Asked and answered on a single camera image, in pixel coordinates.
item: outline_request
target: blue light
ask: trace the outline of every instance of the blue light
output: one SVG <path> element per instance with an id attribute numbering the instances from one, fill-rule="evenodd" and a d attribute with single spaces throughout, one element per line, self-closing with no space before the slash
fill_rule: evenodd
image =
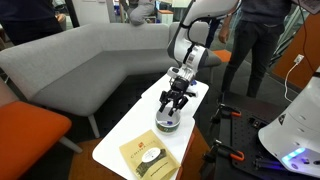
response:
<path id="1" fill-rule="evenodd" d="M 293 152 L 291 152 L 290 154 L 284 156 L 282 158 L 282 161 L 289 161 L 291 158 L 298 156 L 299 154 L 303 153 L 306 149 L 305 148 L 299 148 Z"/>
<path id="2" fill-rule="evenodd" d="M 288 156 L 285 156 L 285 157 L 282 158 L 282 161 L 289 161 L 289 159 L 290 158 Z"/>
<path id="3" fill-rule="evenodd" d="M 295 157 L 297 154 L 295 152 L 292 152 L 289 154 L 289 157 Z"/>
<path id="4" fill-rule="evenodd" d="M 305 150 L 306 150 L 305 148 L 299 148 L 299 149 L 295 150 L 295 152 L 298 153 L 298 154 L 301 154 L 301 153 L 303 153 Z"/>

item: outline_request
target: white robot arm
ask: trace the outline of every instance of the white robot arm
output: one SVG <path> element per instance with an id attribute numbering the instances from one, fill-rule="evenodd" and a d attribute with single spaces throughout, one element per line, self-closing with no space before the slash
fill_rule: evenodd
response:
<path id="1" fill-rule="evenodd" d="M 188 101 L 184 94 L 190 83 L 194 80 L 198 69 L 204 67 L 205 61 L 212 57 L 210 56 L 211 51 L 190 39 L 189 30 L 193 23 L 200 19 L 225 18 L 231 15 L 228 13 L 237 3 L 238 0 L 191 0 L 167 49 L 169 56 L 182 65 L 180 68 L 172 67 L 168 70 L 168 75 L 174 81 L 171 90 L 162 92 L 160 112 L 171 101 L 173 101 L 173 107 L 169 112 L 170 116 L 176 110 L 183 108 Z"/>

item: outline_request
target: black pants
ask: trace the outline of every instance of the black pants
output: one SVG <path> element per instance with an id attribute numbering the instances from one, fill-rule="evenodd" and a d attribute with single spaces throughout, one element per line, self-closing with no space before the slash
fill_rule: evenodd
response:
<path id="1" fill-rule="evenodd" d="M 0 23 L 14 45 L 63 31 L 55 17 L 36 21 L 1 21 Z"/>
<path id="2" fill-rule="evenodd" d="M 212 41 L 214 40 L 214 34 L 216 33 L 216 30 L 218 29 L 220 24 L 220 19 L 219 20 L 212 20 L 210 23 L 210 28 L 209 28 L 209 33 L 206 39 L 206 48 L 210 48 Z"/>
<path id="3" fill-rule="evenodd" d="M 264 24 L 239 21 L 235 30 L 232 55 L 224 72 L 221 91 L 230 90 L 235 72 L 251 49 L 252 64 L 247 96 L 255 98 L 283 31 L 283 24 L 268 27 Z"/>

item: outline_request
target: gray sofa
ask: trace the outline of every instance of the gray sofa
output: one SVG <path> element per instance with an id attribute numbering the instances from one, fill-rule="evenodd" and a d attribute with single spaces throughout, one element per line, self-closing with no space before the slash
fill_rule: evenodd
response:
<path id="1" fill-rule="evenodd" d="M 128 75 L 166 72 L 177 63 L 167 45 L 177 24 L 92 24 L 0 52 L 0 67 L 34 103 L 89 118 Z M 208 27 L 191 32 L 204 42 Z"/>

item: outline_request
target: white table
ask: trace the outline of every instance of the white table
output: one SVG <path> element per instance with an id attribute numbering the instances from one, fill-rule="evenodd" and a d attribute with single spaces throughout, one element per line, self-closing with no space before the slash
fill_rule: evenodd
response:
<path id="1" fill-rule="evenodd" d="M 161 92 L 170 89 L 169 79 L 168 75 L 164 75 L 142 94 L 142 98 L 94 149 L 92 157 L 95 161 L 126 179 L 136 179 L 124 161 L 119 147 L 152 129 L 177 161 L 181 163 L 195 124 L 193 115 L 209 87 L 197 82 L 193 88 L 198 90 L 198 97 L 189 98 L 189 102 L 181 110 L 181 122 L 178 130 L 172 135 L 163 135 L 156 130 L 155 116 L 161 105 L 159 102 Z"/>

